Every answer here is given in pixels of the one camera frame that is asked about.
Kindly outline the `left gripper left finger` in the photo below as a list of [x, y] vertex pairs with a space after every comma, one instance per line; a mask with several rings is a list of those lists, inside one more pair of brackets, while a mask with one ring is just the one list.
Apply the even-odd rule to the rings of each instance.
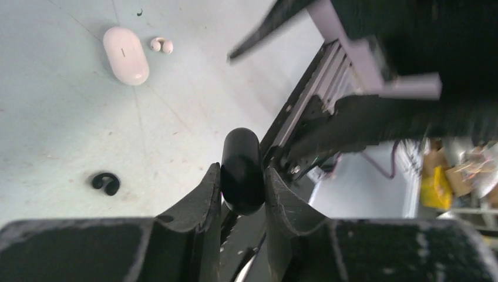
[[22, 220], [1, 229], [2, 281], [219, 281], [220, 166], [156, 217]]

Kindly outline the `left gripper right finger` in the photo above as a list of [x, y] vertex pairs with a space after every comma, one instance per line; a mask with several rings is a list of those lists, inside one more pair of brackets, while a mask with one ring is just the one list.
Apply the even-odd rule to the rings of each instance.
[[330, 219], [266, 177], [271, 281], [496, 281], [497, 258], [456, 220]]

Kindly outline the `black earbud charging case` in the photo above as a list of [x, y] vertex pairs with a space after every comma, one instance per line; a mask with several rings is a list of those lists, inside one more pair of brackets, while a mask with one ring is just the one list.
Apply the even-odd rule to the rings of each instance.
[[240, 216], [259, 211], [265, 202], [264, 168], [256, 134], [239, 127], [225, 138], [221, 160], [221, 192], [227, 207]]

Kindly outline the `black clip earbud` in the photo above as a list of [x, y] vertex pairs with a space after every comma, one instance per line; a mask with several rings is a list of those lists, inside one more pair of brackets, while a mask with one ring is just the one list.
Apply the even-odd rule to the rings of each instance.
[[94, 175], [90, 184], [94, 189], [103, 189], [108, 196], [114, 196], [120, 189], [119, 178], [110, 172]]

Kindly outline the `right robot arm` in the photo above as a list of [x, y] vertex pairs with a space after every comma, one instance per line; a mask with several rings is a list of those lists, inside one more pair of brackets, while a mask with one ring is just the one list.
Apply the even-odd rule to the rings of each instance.
[[291, 144], [290, 162], [423, 137], [497, 139], [496, 1], [276, 1], [228, 58], [307, 10], [353, 64], [363, 94]]

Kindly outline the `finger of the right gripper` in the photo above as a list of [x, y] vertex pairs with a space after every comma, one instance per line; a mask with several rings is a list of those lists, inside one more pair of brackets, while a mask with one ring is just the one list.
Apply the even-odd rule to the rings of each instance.
[[314, 2], [313, 0], [275, 1], [262, 22], [229, 51], [227, 61], [234, 62], [241, 58]]

